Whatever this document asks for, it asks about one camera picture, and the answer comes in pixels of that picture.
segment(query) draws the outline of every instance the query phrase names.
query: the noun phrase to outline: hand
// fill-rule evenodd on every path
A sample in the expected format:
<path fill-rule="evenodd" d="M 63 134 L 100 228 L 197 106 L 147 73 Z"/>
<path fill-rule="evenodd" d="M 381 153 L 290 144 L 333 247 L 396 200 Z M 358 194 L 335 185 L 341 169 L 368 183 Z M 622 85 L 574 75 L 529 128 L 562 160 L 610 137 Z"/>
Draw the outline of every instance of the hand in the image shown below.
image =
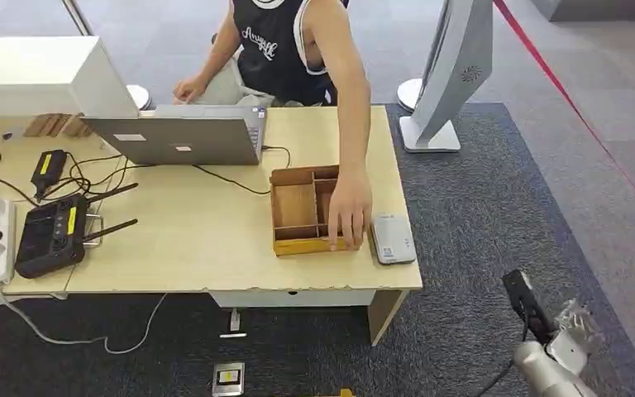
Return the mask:
<path fill-rule="evenodd" d="M 337 186 L 330 199 L 330 218 L 327 231 L 330 245 L 337 248 L 337 230 L 350 250 L 356 250 L 364 241 L 364 233 L 371 224 L 371 185 L 366 170 L 340 170 Z"/>
<path fill-rule="evenodd" d="M 199 77 L 180 80 L 174 86 L 174 104 L 191 103 L 203 95 L 208 87 Z"/>

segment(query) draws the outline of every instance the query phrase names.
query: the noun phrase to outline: dark carpet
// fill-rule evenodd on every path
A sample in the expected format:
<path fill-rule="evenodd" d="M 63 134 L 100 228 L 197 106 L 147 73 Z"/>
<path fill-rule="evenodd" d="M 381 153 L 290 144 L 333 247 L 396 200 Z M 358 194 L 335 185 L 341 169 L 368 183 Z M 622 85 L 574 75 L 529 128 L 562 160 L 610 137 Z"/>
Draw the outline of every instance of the dark carpet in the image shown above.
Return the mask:
<path fill-rule="evenodd" d="M 458 154 L 410 155 L 389 107 L 424 290 L 410 294 L 371 348 L 365 310 L 251 309 L 249 337 L 221 340 L 227 314 L 205 294 L 170 295 L 139 350 L 39 340 L 0 307 L 0 396 L 204 396 L 212 366 L 247 364 L 247 395 L 467 396 L 518 344 L 500 276 L 522 268 L 552 313 L 579 296 L 607 338 L 584 378 L 602 396 L 635 396 L 635 351 L 588 267 L 522 137 L 501 104 L 470 104 L 456 119 Z M 159 295 L 71 296 L 17 303 L 51 336 L 136 343 Z M 528 395 L 511 373 L 488 395 Z"/>

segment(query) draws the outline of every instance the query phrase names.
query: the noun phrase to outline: laptop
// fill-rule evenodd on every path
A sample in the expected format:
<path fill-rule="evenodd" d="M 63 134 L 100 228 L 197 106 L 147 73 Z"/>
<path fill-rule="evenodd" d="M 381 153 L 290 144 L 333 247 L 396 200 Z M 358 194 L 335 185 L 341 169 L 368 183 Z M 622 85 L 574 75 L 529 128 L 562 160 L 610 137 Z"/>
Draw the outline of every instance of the laptop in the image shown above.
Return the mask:
<path fill-rule="evenodd" d="M 266 108 L 163 105 L 150 116 L 83 117 L 137 165 L 258 165 Z"/>

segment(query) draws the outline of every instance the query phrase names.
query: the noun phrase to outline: wooden divider tray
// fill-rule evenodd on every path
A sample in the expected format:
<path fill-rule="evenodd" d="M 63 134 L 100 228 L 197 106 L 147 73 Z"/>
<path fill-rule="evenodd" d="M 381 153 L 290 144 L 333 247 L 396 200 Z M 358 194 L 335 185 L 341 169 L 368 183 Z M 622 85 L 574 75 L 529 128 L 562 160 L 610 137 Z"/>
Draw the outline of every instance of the wooden divider tray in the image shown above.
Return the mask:
<path fill-rule="evenodd" d="M 330 251 L 327 220 L 338 175 L 338 165 L 271 173 L 271 212 L 277 256 Z M 340 231 L 337 250 L 345 249 Z"/>

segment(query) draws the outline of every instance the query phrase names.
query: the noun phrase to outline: desk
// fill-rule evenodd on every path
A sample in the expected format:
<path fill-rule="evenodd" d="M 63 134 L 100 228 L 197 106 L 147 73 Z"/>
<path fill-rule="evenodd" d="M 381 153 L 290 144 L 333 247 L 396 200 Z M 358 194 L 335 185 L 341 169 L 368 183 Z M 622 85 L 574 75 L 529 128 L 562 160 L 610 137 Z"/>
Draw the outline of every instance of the desk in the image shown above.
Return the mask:
<path fill-rule="evenodd" d="M 2 134 L 8 131 L 18 132 L 30 122 L 30 119 L 4 119 L 0 118 L 0 151 L 2 152 L 2 162 L 0 164 L 0 178 L 16 185 L 19 189 L 27 194 L 34 194 L 35 188 L 30 182 L 32 172 L 40 159 L 43 151 L 64 149 L 71 152 L 77 160 L 86 160 L 97 157 L 110 155 L 109 151 L 102 148 L 101 141 L 91 136 L 89 138 L 68 138 L 58 136 L 56 138 L 43 136 L 38 138 L 17 137 L 14 134 L 11 140 L 4 141 Z M 68 160 L 65 171 L 69 169 L 71 160 Z M 117 160 L 109 160 L 104 162 L 94 162 L 82 165 L 84 173 L 87 177 L 94 181 L 105 178 L 108 174 L 115 170 Z M 62 188 L 56 195 L 70 193 L 75 189 L 76 184 L 71 184 L 71 189 Z M 105 185 L 99 186 L 97 189 L 105 190 Z M 14 201 L 22 200 L 22 197 L 0 184 L 0 197 L 11 199 Z M 31 209 L 29 203 L 19 201 L 16 204 L 16 242 L 21 240 L 23 229 L 23 221 L 26 213 Z M 95 253 L 88 256 L 86 260 L 95 257 Z M 50 294 L 53 292 L 63 292 L 67 281 L 71 276 L 73 268 L 66 268 L 39 279 L 24 279 L 16 273 L 11 284 L 4 287 L 6 294 Z"/>
<path fill-rule="evenodd" d="M 288 148 L 293 167 L 338 163 L 336 108 L 272 108 L 267 114 L 265 144 Z M 371 131 L 367 168 L 374 213 L 407 217 L 383 107 L 373 108 Z M 285 152 L 267 151 L 259 167 L 208 168 L 265 190 L 271 171 L 285 165 Z M 370 303 L 376 344 L 407 292 L 422 288 L 417 262 L 383 266 L 369 244 L 357 252 L 277 258 L 270 198 L 191 167 L 129 170 L 125 183 L 131 182 L 140 186 L 107 198 L 100 214 L 108 225 L 140 222 L 108 237 L 95 261 L 77 265 L 68 293 L 209 292 L 221 306 L 247 301 L 243 305 L 262 306 L 251 300 L 263 298 L 279 299 L 280 306 L 292 306 L 291 299 L 298 306 L 311 305 L 311 299 L 325 305 Z"/>

